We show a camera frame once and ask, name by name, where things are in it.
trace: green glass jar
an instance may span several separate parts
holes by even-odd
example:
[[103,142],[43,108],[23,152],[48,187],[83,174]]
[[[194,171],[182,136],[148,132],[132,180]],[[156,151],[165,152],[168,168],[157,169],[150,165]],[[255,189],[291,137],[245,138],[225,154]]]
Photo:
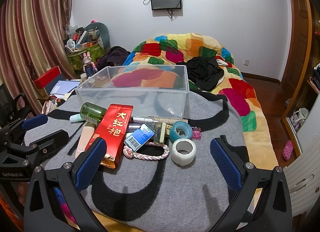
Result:
[[106,114],[107,110],[103,107],[95,104],[85,102],[80,110],[80,116],[82,119],[89,123],[99,125]]

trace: screw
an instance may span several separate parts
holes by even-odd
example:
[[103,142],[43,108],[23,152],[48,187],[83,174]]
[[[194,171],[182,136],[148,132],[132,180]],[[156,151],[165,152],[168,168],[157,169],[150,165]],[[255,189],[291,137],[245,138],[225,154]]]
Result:
[[245,166],[246,166],[248,169],[253,169],[253,167],[254,167],[253,163],[250,163],[250,162],[247,162],[247,163],[245,164]]
[[71,165],[72,165],[71,162],[66,162],[66,163],[63,165],[63,167],[64,167],[65,169],[69,169],[69,168],[71,167]]
[[37,166],[37,167],[35,167],[35,172],[39,172],[39,171],[41,171],[41,169],[42,169],[41,166]]
[[277,171],[277,172],[282,172],[282,168],[281,168],[280,166],[277,166],[277,167],[276,167],[276,171]]

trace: white bandage roll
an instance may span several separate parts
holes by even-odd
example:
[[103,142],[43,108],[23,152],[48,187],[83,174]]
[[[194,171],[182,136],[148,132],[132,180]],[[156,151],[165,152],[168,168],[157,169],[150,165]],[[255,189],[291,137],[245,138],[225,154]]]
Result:
[[196,151],[196,144],[192,140],[181,138],[173,143],[172,149],[170,150],[170,156],[172,161],[176,164],[186,166],[193,161]]

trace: transparent plastic box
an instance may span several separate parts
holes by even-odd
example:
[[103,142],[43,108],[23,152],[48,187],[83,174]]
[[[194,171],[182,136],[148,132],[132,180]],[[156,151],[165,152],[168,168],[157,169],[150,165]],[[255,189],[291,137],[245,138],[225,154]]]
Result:
[[83,105],[132,105],[132,116],[183,118],[189,92],[186,66],[106,67],[76,88]]

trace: striped curtain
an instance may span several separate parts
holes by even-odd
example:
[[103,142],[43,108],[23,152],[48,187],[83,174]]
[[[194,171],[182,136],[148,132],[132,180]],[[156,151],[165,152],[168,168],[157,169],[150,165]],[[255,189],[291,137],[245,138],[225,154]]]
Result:
[[64,50],[61,6],[61,0],[6,0],[0,9],[0,80],[13,97],[25,92],[35,114],[42,108],[35,79],[55,66],[76,77]]

